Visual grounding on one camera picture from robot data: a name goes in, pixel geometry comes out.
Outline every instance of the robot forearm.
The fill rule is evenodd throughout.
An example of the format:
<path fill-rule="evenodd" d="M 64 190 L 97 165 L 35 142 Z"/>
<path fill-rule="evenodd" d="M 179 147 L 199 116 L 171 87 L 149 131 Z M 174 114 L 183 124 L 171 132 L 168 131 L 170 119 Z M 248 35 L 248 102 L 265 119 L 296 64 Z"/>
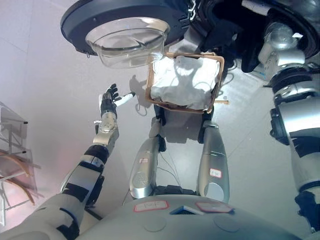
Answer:
<path fill-rule="evenodd" d="M 117 90 L 114 84 L 101 97 L 101 121 L 93 145 L 66 176 L 60 194 L 49 198 L 20 225 L 2 233 L 2 240 L 73 240 L 79 235 L 85 207 L 98 199 L 105 164 L 119 137 L 114 102 Z M 134 95 L 130 93 L 126 101 Z"/>
<path fill-rule="evenodd" d="M 320 231 L 320 82 L 305 64 L 292 29 L 279 22 L 265 32 L 258 56 L 274 93 L 271 136 L 290 146 L 299 214 Z"/>

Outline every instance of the white towel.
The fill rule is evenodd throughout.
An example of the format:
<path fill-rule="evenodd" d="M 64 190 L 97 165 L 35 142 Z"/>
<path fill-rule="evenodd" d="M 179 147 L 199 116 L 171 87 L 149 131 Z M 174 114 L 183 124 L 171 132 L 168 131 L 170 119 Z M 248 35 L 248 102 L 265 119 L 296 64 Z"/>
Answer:
<path fill-rule="evenodd" d="M 157 101 L 206 110 L 220 70 L 214 59 L 185 56 L 164 57 L 153 64 L 154 85 L 151 98 Z"/>

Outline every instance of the cable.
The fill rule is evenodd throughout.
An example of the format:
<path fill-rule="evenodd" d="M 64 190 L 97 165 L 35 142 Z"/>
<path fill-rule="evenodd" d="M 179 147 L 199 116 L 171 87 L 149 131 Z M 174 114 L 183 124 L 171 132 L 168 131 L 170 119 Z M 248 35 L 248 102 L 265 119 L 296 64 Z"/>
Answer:
<path fill-rule="evenodd" d="M 124 196 L 124 199 L 123 199 L 123 201 L 122 201 L 122 203 L 121 203 L 121 206 L 123 206 L 123 205 L 125 204 L 125 201 L 126 201 L 126 198 L 127 198 L 128 194 L 129 194 L 129 192 L 130 192 L 130 188 L 129 188 L 128 191 L 126 192 L 126 194 L 125 194 L 125 196 Z"/>
<path fill-rule="evenodd" d="M 176 176 L 177 176 L 177 178 L 178 178 L 178 180 L 179 180 L 179 182 L 180 182 L 180 185 L 181 185 L 181 181 L 180 181 L 180 177 L 179 177 L 178 170 L 177 170 L 177 167 L 176 167 L 176 163 L 175 163 L 174 159 L 172 158 L 172 156 L 171 156 L 171 154 L 170 154 L 170 151 L 169 151 L 168 149 L 167 149 L 167 151 L 168 151 L 169 157 L 170 157 L 170 159 L 171 159 L 171 162 L 173 163 Z"/>
<path fill-rule="evenodd" d="M 157 169 L 161 169 L 162 171 L 165 171 L 165 172 L 171 174 L 171 175 L 174 177 L 176 183 L 181 187 L 181 185 L 179 184 L 179 181 L 178 181 L 177 177 L 176 177 L 172 172 L 170 172 L 169 170 L 164 169 L 164 168 L 162 168 L 162 167 L 159 167 L 159 166 L 157 166 L 156 168 L 157 168 Z"/>
<path fill-rule="evenodd" d="M 170 154 L 169 151 L 168 151 L 168 154 L 169 154 L 169 156 L 170 156 L 170 158 L 171 158 L 171 161 L 172 161 L 172 163 L 173 163 L 173 166 L 174 166 L 175 170 L 174 170 L 174 168 L 169 164 L 169 162 L 165 159 L 165 157 L 162 155 L 162 152 L 160 152 L 160 155 L 161 155 L 162 159 L 166 162 L 166 164 L 168 164 L 168 166 L 169 166 L 169 167 L 171 168 L 171 170 L 174 172 L 174 174 L 175 174 L 175 176 L 176 176 L 176 179 L 177 179 L 177 183 L 178 183 L 178 185 L 181 187 L 181 181 L 180 181 L 180 178 L 179 178 L 179 174 L 178 174 L 178 171 L 177 171 L 176 164 L 175 164 L 174 160 L 172 159 L 171 154 Z"/>

